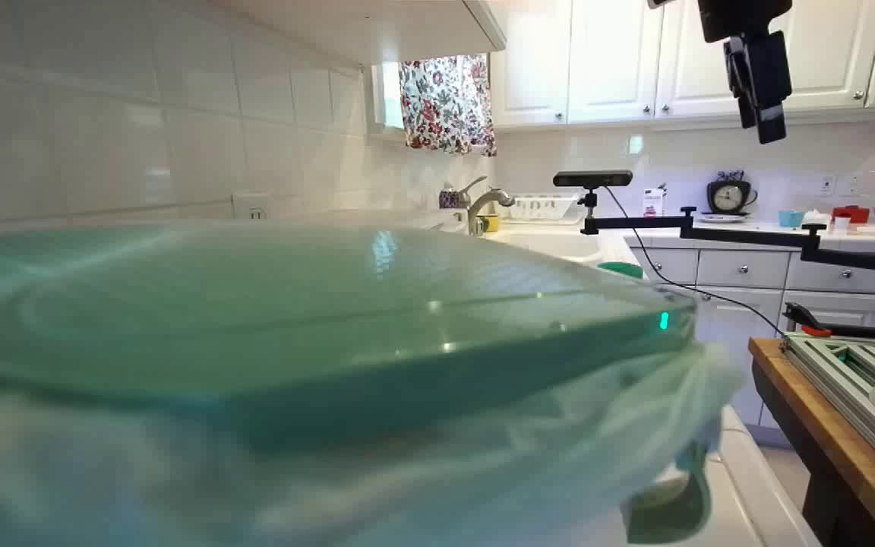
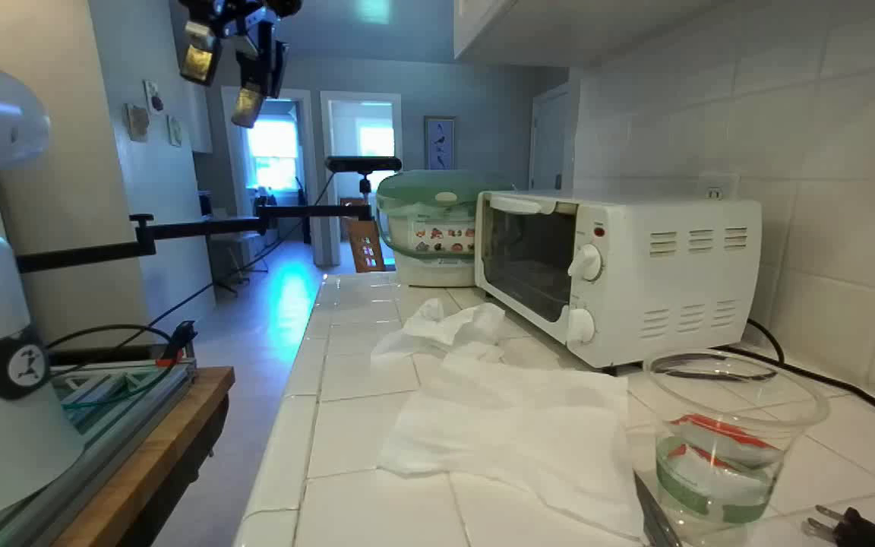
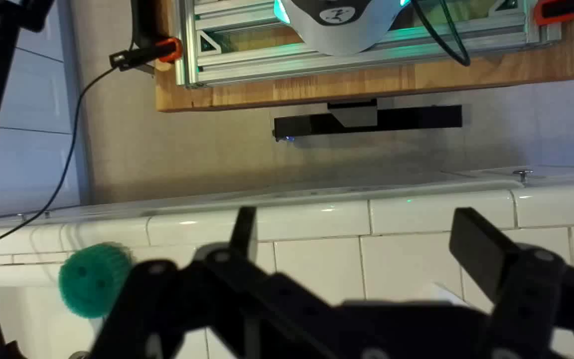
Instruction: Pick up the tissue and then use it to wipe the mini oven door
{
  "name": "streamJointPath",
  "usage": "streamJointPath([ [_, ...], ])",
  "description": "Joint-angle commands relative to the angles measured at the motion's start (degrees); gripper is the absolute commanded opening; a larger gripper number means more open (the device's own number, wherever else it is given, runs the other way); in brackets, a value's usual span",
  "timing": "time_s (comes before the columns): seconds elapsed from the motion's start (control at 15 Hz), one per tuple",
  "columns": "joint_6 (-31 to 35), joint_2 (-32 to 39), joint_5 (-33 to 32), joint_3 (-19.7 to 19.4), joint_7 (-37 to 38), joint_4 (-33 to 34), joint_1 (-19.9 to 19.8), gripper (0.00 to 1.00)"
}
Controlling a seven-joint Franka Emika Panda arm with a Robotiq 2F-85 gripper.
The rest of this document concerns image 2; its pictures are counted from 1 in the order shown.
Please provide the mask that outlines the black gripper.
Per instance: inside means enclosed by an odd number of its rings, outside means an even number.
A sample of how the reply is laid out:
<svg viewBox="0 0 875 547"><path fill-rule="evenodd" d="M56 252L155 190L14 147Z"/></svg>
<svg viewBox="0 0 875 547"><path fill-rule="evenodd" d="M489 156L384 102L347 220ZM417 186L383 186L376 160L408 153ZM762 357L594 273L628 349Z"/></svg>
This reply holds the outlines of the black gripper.
<svg viewBox="0 0 875 547"><path fill-rule="evenodd" d="M282 87L286 43L274 33L302 0L179 0L184 8L179 75L209 86L222 52L235 52L240 87L232 122L253 127L267 98Z"/></svg>

